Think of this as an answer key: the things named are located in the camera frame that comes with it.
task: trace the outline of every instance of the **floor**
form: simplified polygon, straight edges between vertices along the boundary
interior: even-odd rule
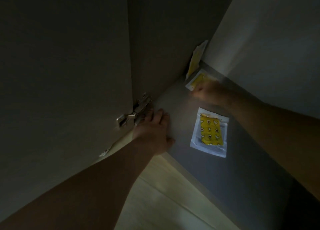
[[[131,137],[131,133],[124,136],[98,161],[125,146]],[[132,187],[115,229],[239,228],[162,156],[156,156]]]

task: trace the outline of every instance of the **metal hinge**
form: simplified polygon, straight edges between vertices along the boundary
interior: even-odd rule
[[[137,119],[137,117],[146,109],[148,104],[152,101],[152,98],[148,94],[144,94],[143,98],[140,99],[133,107],[133,112],[131,114],[124,114],[118,117],[117,124],[118,127],[126,126],[129,119]]]

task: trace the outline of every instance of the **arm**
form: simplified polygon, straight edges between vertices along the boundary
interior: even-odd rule
[[[320,120],[270,106],[215,81],[192,95],[228,110],[266,152],[320,200]]]
[[[132,142],[49,190],[0,224],[1,229],[113,229],[127,195],[152,157],[173,143],[169,115],[149,111]]]

